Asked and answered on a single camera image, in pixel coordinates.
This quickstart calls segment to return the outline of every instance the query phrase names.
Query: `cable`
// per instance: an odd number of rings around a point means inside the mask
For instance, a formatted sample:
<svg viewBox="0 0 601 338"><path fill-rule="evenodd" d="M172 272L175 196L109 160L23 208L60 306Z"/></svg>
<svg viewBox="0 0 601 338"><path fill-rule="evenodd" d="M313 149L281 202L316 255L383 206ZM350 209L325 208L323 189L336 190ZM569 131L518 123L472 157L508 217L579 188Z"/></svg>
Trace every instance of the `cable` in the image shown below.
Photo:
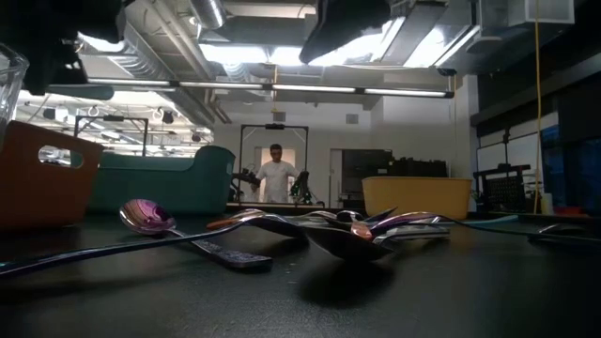
<svg viewBox="0 0 601 338"><path fill-rule="evenodd" d="M538 108L538 117L536 120L536 172L534 173L534 212L538 210L538 198L540 197L539 180L540 180L540 158L541 158L541 116L543 114L543 103L541 98L541 55L540 55L540 38L538 31L538 15L539 15L539 0L536 0L534 11L534 43L536 48L536 100Z"/></svg>
<svg viewBox="0 0 601 338"><path fill-rule="evenodd" d="M501 229L489 228L486 226L480 226L480 225L475 225L475 224L467 224L467 223L463 223L463 222L448 218L446 216L432 214L429 212L411 212L411 214L423 214L424 216L422 218L415 218L415 219L410 220L407 223L407 225L416 225L416 224L424 225L423 223L416 223L416 221L427 220L427 219L431 219L433 217L439 217L448 222L453 222L458 225L468 227L470 229L486 231L486 232L491 232L491 233L496 233L496 234L528 236L530 238L537 238L537 239L556 239L556 240L563 240L563 241L569 240L569 241L579 242L579 243L601 245L601 240L596 239L596 238L581 238L581 237L574 237L574 236L528 233L528 232L514 231L514 230L501 230Z"/></svg>

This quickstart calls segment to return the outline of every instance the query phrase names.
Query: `spoon handle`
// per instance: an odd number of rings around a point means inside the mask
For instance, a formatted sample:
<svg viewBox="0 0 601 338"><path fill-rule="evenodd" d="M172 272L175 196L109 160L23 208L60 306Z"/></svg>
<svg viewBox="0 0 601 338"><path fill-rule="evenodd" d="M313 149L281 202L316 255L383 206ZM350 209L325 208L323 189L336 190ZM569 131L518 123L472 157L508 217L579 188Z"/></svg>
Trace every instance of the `spoon handle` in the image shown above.
<svg viewBox="0 0 601 338"><path fill-rule="evenodd" d="M19 274L25 274L29 272L34 272L42 269L47 269L51 267L56 267L59 265L78 262L90 258L104 257L111 254L122 254L129 253L138 250L159 248L161 246L173 245L182 242L195 241L198 239L204 238L212 238L215 236L219 236L221 234L228 233L230 231L236 230L239 228L244 222L247 220L240 221L238 223L232 224L226 228L212 231L204 234L187 236L183 238L169 238L162 240L152 240L152 241L142 241L135 242L130 244L118 244L118 245L110 245L100 248L92 248L92 249L83 249L83 250L74 250L64 253L55 253L48 254L43 256L38 256L34 258L29 258L25 260L18 260L12 262L0 263L0 277L9 277Z"/></svg>
<svg viewBox="0 0 601 338"><path fill-rule="evenodd" d="M176 229L170 229L168 232L181 238L188 236ZM227 268L252 269L258 267L270 267L272 263L271 257L226 250L219 245L205 240L196 240L191 244L200 249L208 258Z"/></svg>

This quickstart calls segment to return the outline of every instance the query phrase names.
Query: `purple spoon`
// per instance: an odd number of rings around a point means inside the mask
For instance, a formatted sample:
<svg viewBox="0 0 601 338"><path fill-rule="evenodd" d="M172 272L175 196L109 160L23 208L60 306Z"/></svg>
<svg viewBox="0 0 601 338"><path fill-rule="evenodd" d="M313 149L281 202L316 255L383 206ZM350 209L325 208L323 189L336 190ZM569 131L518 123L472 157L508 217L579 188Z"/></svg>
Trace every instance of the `purple spoon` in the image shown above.
<svg viewBox="0 0 601 338"><path fill-rule="evenodd" d="M121 207L119 217L131 230L142 235L171 234L179 238L188 236L177 231L176 220L165 209L152 201L131 200ZM197 240L191 244L200 249L209 259L227 268L256 269L270 267L272 263L271 257L226 250L205 240Z"/></svg>

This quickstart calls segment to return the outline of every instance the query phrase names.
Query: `brown plastic bin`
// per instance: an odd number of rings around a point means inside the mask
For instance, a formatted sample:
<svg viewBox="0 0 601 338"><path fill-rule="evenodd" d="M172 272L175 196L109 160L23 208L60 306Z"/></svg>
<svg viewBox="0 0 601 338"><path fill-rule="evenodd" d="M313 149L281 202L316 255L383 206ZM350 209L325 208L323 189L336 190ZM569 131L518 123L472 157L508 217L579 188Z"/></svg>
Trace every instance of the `brown plastic bin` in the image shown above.
<svg viewBox="0 0 601 338"><path fill-rule="evenodd" d="M75 151L77 168L39 161L44 146ZM77 223L98 171L103 146L18 121L7 126L0 150L0 231Z"/></svg>

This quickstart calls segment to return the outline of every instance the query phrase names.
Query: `light fixture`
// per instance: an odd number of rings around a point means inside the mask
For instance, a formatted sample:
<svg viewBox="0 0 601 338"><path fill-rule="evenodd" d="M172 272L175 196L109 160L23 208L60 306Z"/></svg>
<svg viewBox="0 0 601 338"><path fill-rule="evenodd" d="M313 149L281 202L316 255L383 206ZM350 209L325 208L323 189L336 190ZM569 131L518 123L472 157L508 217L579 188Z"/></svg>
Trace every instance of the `light fixture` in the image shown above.
<svg viewBox="0 0 601 338"><path fill-rule="evenodd" d="M209 44L200 44L199 46L208 61L221 64L268 62L265 49L258 46L214 46Z"/></svg>
<svg viewBox="0 0 601 338"><path fill-rule="evenodd" d="M243 83L197 83L197 82L181 82L181 86L213 88L213 89L263 89L261 84L243 84Z"/></svg>
<svg viewBox="0 0 601 338"><path fill-rule="evenodd" d="M274 90L292 90L292 91L313 91L325 93L354 93L355 88L352 87L335 87L335 86L317 86L317 85L302 85L302 84L274 84Z"/></svg>
<svg viewBox="0 0 601 338"><path fill-rule="evenodd" d="M133 79L89 79L88 82L93 85L150 85L150 86L169 86L169 81L160 80L133 80Z"/></svg>
<svg viewBox="0 0 601 338"><path fill-rule="evenodd" d="M444 53L444 35L438 27L432 28L430 33L415 48L403 67L427 68L432 66Z"/></svg>
<svg viewBox="0 0 601 338"><path fill-rule="evenodd" d="M468 32L468 34L466 34L465 37L463 37L461 40L459 40L459 42L457 42L453 47L451 47L450 50L448 50L445 54L443 54L434 63L434 66L436 66L436 67L442 66L442 64L444 64L451 56L453 56L455 53L457 53L459 51L459 49L461 49L461 47L463 47L463 45L468 43L471 40L471 38L473 38L473 36L475 36L478 32L480 32L480 26L479 25L473 26L472 29Z"/></svg>
<svg viewBox="0 0 601 338"><path fill-rule="evenodd" d="M398 35L398 31L401 30L403 23L405 22L405 17L400 17L393 22L387 22L382 26L382 32L384 34L384 38L379 46L372 53L371 62L380 61L388 48L393 43L394 38Z"/></svg>
<svg viewBox="0 0 601 338"><path fill-rule="evenodd" d="M453 97L452 92L446 91L427 91L420 89L395 89L395 88L362 88L354 86L328 86L328 85L306 85L306 84L246 84L246 83L221 83L221 82L169 82L174 87L195 87L195 88L221 88L221 89L242 89L242 90L284 90L284 91L305 91L322 93L345 93L359 95L384 95L384 96L407 96L407 97L427 97L427 98L445 98Z"/></svg>
<svg viewBox="0 0 601 338"><path fill-rule="evenodd" d="M277 47L270 55L270 62L278 66L302 66L300 47Z"/></svg>
<svg viewBox="0 0 601 338"><path fill-rule="evenodd" d="M102 136L102 138L104 138L106 140L117 141L117 140L121 139L121 135L114 131L101 131L100 136Z"/></svg>
<svg viewBox="0 0 601 338"><path fill-rule="evenodd" d="M89 37L82 33L78 34L78 38L82 39L99 52L119 53L123 52L123 50L125 49L125 43L123 43L123 41L119 41L118 43L111 43L101 38Z"/></svg>
<svg viewBox="0 0 601 338"><path fill-rule="evenodd" d="M383 89L366 88L365 94L386 95L386 96L405 96L405 97L424 97L424 98L444 98L446 92L426 91L426 90L408 90L408 89Z"/></svg>
<svg viewBox="0 0 601 338"><path fill-rule="evenodd" d="M97 130L103 130L104 129L104 126L102 126L102 125L100 125L100 124L98 124L96 122L90 122L90 127L94 127Z"/></svg>

